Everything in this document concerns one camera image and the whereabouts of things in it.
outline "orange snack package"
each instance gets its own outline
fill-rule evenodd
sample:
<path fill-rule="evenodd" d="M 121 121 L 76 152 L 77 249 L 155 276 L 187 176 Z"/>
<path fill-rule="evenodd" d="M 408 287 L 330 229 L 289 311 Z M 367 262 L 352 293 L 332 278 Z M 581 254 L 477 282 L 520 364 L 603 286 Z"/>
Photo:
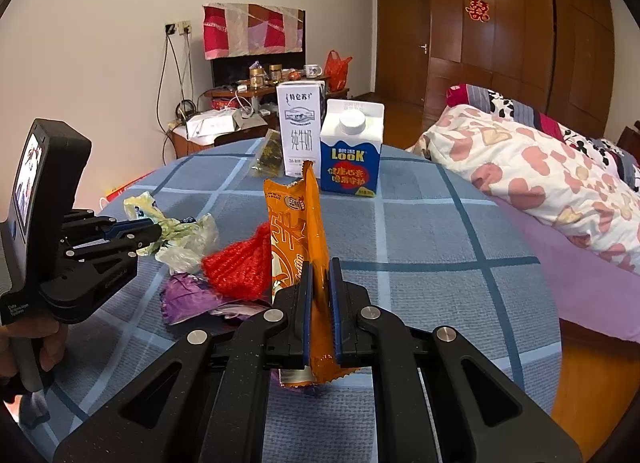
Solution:
<path fill-rule="evenodd" d="M 311 306 L 310 371 L 281 371 L 286 385 L 326 383 L 352 373 L 335 362 L 333 327 L 329 311 L 326 272 L 329 250 L 320 213 L 320 193 L 313 163 L 305 161 L 303 179 L 289 186 L 264 182 L 264 196 L 271 227 L 272 295 L 300 280 L 302 263 L 314 267 Z"/>

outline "wooden door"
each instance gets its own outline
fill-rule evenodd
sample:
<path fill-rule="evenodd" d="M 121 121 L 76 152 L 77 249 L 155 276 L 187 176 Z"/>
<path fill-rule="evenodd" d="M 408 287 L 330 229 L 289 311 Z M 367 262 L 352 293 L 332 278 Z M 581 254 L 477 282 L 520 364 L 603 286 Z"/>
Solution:
<path fill-rule="evenodd" d="M 429 32 L 430 0 L 378 0 L 378 96 L 423 105 Z"/>

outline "red knitted object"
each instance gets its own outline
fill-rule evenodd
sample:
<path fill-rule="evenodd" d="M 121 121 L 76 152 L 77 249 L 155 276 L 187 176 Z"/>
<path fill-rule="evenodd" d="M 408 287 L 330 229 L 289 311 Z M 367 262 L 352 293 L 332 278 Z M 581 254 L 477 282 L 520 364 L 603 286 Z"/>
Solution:
<path fill-rule="evenodd" d="M 255 300 L 271 286 L 271 231 L 263 223 L 255 236 L 205 257 L 202 271 L 218 293 Z"/>

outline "white bottle cap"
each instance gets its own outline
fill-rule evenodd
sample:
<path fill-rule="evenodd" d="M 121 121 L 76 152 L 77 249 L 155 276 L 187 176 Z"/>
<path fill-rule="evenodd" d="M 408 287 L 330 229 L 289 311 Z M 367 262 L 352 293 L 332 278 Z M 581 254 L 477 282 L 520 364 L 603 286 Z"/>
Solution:
<path fill-rule="evenodd" d="M 348 109 L 340 115 L 340 129 L 345 134 L 359 134 L 367 126 L 367 119 L 359 109 Z"/>

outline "human hand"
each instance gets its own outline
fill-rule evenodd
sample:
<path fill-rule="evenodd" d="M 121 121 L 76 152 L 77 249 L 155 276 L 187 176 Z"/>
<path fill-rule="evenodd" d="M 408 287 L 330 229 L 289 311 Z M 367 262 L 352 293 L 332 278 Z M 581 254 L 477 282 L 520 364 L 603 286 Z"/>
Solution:
<path fill-rule="evenodd" d="M 14 377 L 18 368 L 11 351 L 11 337 L 42 338 L 40 366 L 50 371 L 65 354 L 68 326 L 46 316 L 33 316 L 0 327 L 0 377 Z"/>

